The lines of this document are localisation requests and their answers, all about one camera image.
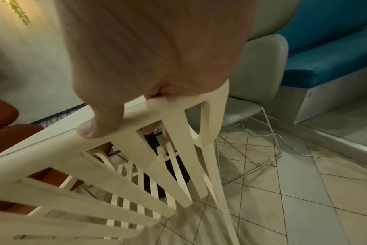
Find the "white cable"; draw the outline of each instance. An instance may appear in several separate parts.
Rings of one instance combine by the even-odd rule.
[[[253,135],[252,133],[245,131],[244,125],[242,125],[242,124],[236,124],[236,125],[234,125],[234,126],[239,126],[239,125],[241,125],[241,126],[243,127],[244,132],[248,133],[249,135],[251,135],[251,136],[253,136],[253,137],[265,137],[265,136],[272,136],[272,134],[266,134],[266,135]],[[291,149],[292,149],[292,150],[294,150],[296,153],[298,153],[298,154],[300,154],[300,155],[302,155],[302,156],[305,156],[305,157],[316,157],[316,158],[321,158],[321,159],[330,160],[330,161],[333,161],[333,162],[338,161],[338,160],[334,160],[334,159],[330,159],[330,158],[326,158],[326,157],[320,157],[320,156],[313,156],[313,155],[303,154],[303,153],[299,152],[298,150],[296,150],[294,147],[292,147],[292,146],[290,146],[289,144],[285,143],[285,142],[283,141],[283,138],[280,136],[280,134],[275,134],[275,136],[279,137],[279,138],[280,138],[280,140],[281,140],[281,142],[282,142],[283,144],[285,144],[286,146],[288,146],[289,148],[291,148]],[[359,171],[359,170],[361,170],[361,171],[363,171],[363,172],[367,173],[367,169],[366,169],[366,168],[363,168],[363,167],[361,167],[361,166],[359,166],[359,165],[357,165],[357,164],[355,164],[355,163],[351,163],[351,162],[343,162],[343,161],[340,161],[340,163],[348,164],[348,165],[351,165],[351,166],[356,166],[356,167],[357,167],[357,170],[356,170],[356,169],[354,169],[354,168],[352,168],[352,167],[350,167],[350,166],[349,166],[348,168],[351,168],[351,169],[353,169],[353,170],[355,170],[355,171]]]

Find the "table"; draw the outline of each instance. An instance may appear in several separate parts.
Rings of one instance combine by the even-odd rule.
[[[142,102],[146,101],[145,97],[140,96],[132,101],[129,101],[124,104],[124,108],[129,108],[134,105],[140,104]],[[54,123],[53,125],[41,130],[40,132],[36,133],[35,135],[32,135],[31,137],[21,141],[20,143],[10,147],[9,149],[3,151],[0,153],[0,157],[6,154],[9,154],[13,151],[17,151],[19,149],[22,149],[24,147],[27,147],[29,145],[38,143],[40,141],[43,141],[45,139],[54,137],[58,134],[61,134],[63,132],[69,131],[71,129],[77,128],[80,124],[85,123],[89,119],[91,119],[94,116],[94,113],[89,105],[86,105],[85,107],[81,108],[80,110],[68,115],[64,119],[61,119],[60,121]]]

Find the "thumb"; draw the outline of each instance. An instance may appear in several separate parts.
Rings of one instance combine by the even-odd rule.
[[[101,138],[114,133],[123,122],[124,105],[90,105],[95,116],[77,128],[82,138]]]

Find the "blue upholstered seat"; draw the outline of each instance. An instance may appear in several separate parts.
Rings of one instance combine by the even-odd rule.
[[[283,86],[313,88],[367,67],[367,0],[301,0],[278,34],[288,42]]]
[[[367,67],[367,29],[294,55],[282,85],[313,88]]]

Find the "white wall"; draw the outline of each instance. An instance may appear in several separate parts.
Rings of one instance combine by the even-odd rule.
[[[31,24],[0,0],[0,99],[30,123],[76,106],[53,0],[18,0]]]

